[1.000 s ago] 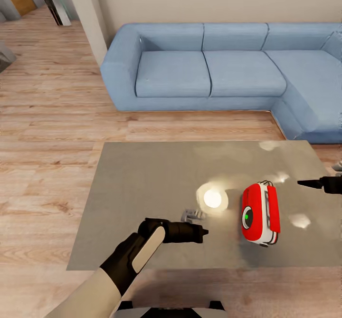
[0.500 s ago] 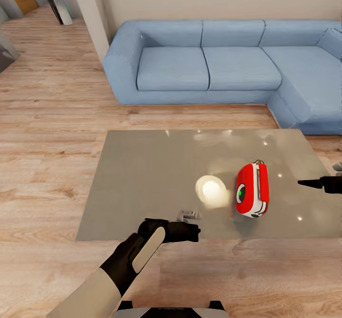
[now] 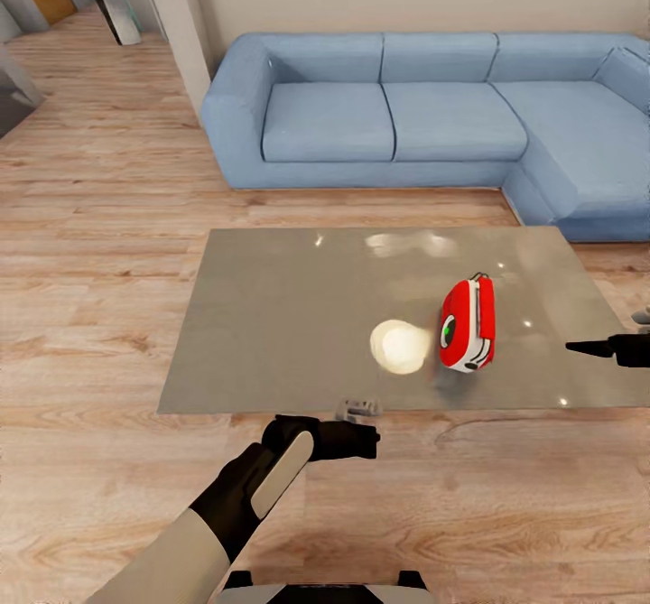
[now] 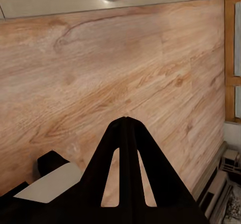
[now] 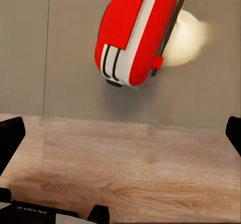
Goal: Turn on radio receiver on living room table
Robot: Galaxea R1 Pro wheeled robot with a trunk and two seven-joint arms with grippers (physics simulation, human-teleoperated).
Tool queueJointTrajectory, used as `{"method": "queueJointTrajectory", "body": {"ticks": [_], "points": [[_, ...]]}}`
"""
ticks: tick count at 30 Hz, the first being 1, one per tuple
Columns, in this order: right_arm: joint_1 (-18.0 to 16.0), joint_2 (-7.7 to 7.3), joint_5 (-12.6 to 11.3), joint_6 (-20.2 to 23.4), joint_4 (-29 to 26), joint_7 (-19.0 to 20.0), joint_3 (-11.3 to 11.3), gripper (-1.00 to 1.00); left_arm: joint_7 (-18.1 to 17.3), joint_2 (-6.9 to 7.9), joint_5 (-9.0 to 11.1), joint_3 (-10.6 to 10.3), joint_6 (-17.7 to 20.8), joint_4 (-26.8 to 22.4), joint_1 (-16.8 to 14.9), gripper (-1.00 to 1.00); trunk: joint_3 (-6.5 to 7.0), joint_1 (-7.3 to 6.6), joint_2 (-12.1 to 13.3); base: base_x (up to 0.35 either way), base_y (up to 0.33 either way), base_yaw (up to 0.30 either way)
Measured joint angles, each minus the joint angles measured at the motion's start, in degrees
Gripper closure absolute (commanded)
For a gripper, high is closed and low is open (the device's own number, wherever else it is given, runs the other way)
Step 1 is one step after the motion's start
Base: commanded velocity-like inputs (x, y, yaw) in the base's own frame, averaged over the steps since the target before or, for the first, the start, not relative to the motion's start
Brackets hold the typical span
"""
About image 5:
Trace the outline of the radio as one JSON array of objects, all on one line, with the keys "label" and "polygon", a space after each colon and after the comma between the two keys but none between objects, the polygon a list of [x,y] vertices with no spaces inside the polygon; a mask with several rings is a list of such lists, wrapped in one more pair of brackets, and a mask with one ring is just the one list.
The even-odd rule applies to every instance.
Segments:
[{"label": "radio", "polygon": [[95,61],[107,83],[137,86],[156,76],[184,0],[179,0],[160,56],[156,56],[177,0],[111,0],[102,17]]}]

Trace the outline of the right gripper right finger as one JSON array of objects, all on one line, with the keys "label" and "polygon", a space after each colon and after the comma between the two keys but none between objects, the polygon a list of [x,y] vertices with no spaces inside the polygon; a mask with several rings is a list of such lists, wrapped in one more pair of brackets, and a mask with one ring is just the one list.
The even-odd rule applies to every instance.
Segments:
[{"label": "right gripper right finger", "polygon": [[241,156],[241,118],[229,117],[225,130],[226,136]]}]

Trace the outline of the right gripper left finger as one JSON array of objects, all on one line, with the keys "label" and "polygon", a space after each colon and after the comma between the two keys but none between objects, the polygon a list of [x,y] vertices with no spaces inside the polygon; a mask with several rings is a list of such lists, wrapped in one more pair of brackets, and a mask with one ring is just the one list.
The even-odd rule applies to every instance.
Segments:
[{"label": "right gripper left finger", "polygon": [[0,176],[25,135],[24,122],[20,116],[0,122]]}]

